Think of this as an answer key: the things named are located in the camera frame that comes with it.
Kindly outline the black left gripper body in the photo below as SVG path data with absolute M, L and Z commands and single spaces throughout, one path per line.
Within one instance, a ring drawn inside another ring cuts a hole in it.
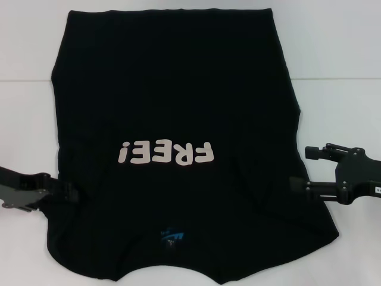
M 47 173 L 26 175 L 1 167 L 1 207 L 32 212 L 49 194 L 51 176 Z

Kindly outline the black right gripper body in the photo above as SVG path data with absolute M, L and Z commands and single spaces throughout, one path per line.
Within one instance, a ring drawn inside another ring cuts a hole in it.
M 360 197 L 380 198 L 380 161 L 365 150 L 350 150 L 335 169 L 338 203 L 349 205 Z

